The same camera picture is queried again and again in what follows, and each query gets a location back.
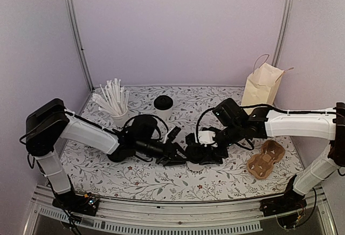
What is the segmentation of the white paper coffee cup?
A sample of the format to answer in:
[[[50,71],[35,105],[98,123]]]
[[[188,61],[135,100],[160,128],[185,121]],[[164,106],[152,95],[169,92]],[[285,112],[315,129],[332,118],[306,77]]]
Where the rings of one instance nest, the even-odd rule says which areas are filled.
[[[155,109],[155,112],[158,117],[160,117],[164,122],[169,122],[170,117],[172,116],[172,108],[170,107],[169,109],[165,110],[160,110],[160,109]]]

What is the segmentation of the black plastic cup lid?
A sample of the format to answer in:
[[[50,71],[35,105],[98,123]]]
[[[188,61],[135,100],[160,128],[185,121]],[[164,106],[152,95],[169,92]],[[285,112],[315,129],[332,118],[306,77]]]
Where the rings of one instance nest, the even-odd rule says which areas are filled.
[[[168,110],[173,106],[173,99],[167,95],[160,95],[154,100],[157,110]]]

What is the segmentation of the beige paper takeout bag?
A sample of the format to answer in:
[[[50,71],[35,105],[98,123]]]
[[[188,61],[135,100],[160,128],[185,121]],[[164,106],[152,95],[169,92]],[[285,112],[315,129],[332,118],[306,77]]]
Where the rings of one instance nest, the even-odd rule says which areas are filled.
[[[266,61],[269,54],[262,54],[254,63],[253,71],[246,79],[241,106],[254,106],[258,104],[273,105],[281,79],[291,67],[286,70],[276,68]]]

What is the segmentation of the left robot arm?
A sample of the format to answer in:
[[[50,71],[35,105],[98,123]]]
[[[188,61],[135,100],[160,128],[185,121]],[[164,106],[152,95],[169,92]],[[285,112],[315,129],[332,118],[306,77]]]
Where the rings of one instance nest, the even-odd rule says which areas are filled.
[[[29,156],[41,167],[50,183],[56,200],[68,210],[76,210],[87,195],[78,196],[68,174],[63,169],[54,146],[59,139],[67,139],[106,154],[113,162],[121,162],[137,153],[155,158],[158,164],[184,164],[187,155],[174,141],[180,128],[167,129],[165,136],[153,138],[158,124],[167,124],[158,116],[140,114],[128,119],[121,130],[109,130],[68,110],[64,102],[55,98],[26,118],[26,133],[19,142]]]

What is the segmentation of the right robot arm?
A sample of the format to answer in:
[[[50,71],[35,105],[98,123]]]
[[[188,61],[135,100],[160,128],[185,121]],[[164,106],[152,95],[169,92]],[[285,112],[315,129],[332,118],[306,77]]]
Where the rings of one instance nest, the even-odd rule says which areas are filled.
[[[282,110],[265,103],[240,106],[229,98],[210,111],[225,128],[218,132],[196,129],[195,141],[205,146],[228,147],[243,139],[278,136],[328,140],[322,154],[289,180],[278,203],[283,211],[291,211],[312,188],[344,167],[343,102],[321,110]]]

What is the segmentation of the floral patterned table mat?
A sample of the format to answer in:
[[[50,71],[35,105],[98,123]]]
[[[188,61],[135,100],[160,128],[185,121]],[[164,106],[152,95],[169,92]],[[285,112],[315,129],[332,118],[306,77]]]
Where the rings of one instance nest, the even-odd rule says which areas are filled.
[[[169,127],[181,128],[176,141],[185,146],[185,137],[196,125],[221,125],[207,109],[232,98],[241,102],[240,87],[130,87],[129,114],[154,114],[154,99],[167,95],[173,99]],[[192,174],[187,164],[163,167],[154,162],[128,158],[110,161],[101,151],[70,141],[62,155],[62,165],[78,192],[145,201],[221,201],[281,193],[291,176],[303,169],[289,137],[277,137],[285,148],[284,157],[274,165],[266,179],[256,179],[246,167],[253,155],[246,143],[231,146],[229,156],[220,165],[203,165],[201,174]]]

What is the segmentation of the stack of black lids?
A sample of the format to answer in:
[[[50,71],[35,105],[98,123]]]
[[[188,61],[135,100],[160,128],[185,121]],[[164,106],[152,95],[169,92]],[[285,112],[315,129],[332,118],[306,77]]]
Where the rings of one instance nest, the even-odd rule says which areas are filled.
[[[131,157],[131,153],[126,151],[115,151],[112,154],[107,154],[107,157],[110,161],[119,163],[124,161],[126,158]]]

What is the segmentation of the brown cardboard cup carrier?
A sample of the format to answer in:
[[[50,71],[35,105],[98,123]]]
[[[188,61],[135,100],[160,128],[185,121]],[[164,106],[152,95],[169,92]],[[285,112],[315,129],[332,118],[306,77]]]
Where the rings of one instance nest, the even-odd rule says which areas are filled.
[[[248,172],[256,179],[266,179],[272,173],[274,164],[285,155],[285,148],[275,140],[267,140],[260,147],[260,153],[247,161]]]

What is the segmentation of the white cup holding straws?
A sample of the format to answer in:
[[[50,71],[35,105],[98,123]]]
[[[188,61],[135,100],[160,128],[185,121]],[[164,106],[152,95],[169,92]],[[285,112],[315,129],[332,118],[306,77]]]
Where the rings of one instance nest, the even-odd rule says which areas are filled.
[[[113,127],[118,130],[122,130],[125,123],[129,120],[129,110],[126,110],[121,115],[111,115],[113,120]]]

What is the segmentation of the front aluminium rail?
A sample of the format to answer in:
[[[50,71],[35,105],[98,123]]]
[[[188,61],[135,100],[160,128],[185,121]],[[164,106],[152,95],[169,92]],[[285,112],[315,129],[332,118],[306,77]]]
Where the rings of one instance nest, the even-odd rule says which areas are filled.
[[[261,198],[211,202],[155,202],[101,197],[95,216],[66,213],[37,186],[25,234],[338,234],[322,188],[304,209],[265,216]]]

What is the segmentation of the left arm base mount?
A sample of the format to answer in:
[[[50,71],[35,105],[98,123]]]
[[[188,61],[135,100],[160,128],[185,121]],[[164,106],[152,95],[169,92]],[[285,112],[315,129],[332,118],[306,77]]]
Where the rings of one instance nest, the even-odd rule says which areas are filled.
[[[99,197],[95,194],[87,192],[83,195],[78,195],[72,188],[70,191],[62,194],[57,194],[51,188],[54,200],[52,205],[62,210],[74,213],[80,213],[88,216],[96,216],[99,207]]]

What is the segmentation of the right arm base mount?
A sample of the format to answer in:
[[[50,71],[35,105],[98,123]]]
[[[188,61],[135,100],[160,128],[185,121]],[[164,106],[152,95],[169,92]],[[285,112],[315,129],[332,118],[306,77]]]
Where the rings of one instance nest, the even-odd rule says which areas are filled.
[[[295,176],[290,179],[283,195],[260,201],[259,210],[265,217],[302,209],[307,205],[305,195],[293,191],[294,179]]]

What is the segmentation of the right metal frame post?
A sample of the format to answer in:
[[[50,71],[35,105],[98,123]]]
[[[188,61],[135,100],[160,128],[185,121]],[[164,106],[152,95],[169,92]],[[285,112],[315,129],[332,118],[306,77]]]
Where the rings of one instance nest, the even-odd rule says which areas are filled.
[[[283,13],[282,13],[282,19],[280,24],[280,29],[278,33],[278,39],[275,46],[275,50],[273,53],[273,59],[272,59],[272,66],[278,67],[278,63],[280,60],[280,56],[282,53],[282,48],[285,41],[285,36],[288,28],[289,18],[291,15],[293,6],[293,0],[285,0],[284,1],[284,7],[283,7]]]

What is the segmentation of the metal frame post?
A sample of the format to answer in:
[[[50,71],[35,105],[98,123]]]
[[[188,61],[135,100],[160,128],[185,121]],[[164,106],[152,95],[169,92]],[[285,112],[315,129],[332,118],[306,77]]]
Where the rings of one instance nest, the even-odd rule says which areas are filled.
[[[85,56],[84,46],[82,44],[82,40],[80,36],[80,31],[79,31],[78,21],[77,21],[77,14],[75,11],[74,3],[73,3],[73,0],[65,0],[65,3],[66,3],[66,8],[67,8],[67,14],[70,20],[73,39],[75,42],[77,54],[78,54],[80,65],[81,65],[81,70],[84,75],[89,91],[93,92],[94,84],[92,81],[91,73],[89,71],[89,67],[87,64],[86,56]]]
[[[289,18],[291,15],[293,6],[293,0],[285,0],[284,1],[284,7],[283,7],[283,13],[282,13],[282,19],[280,24],[280,29],[278,33],[278,39],[275,46],[275,50],[273,53],[273,59],[272,59],[272,66],[278,67],[278,63],[280,60],[280,56],[282,53],[282,48],[285,41],[285,36],[288,28]]]

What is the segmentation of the left metal frame post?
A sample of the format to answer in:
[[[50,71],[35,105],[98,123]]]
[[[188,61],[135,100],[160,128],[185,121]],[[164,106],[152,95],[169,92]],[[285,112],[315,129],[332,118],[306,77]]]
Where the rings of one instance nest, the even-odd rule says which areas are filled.
[[[81,70],[84,75],[89,91],[93,92],[94,84],[92,81],[91,73],[89,71],[89,67],[87,64],[86,56],[85,56],[84,46],[82,44],[82,40],[80,36],[80,31],[79,31],[78,21],[77,21],[77,14],[75,11],[74,3],[73,3],[73,0],[65,0],[65,3],[66,3],[66,8],[67,8],[67,14],[70,20],[73,39],[75,42],[77,54],[78,54],[80,65],[81,65]]]

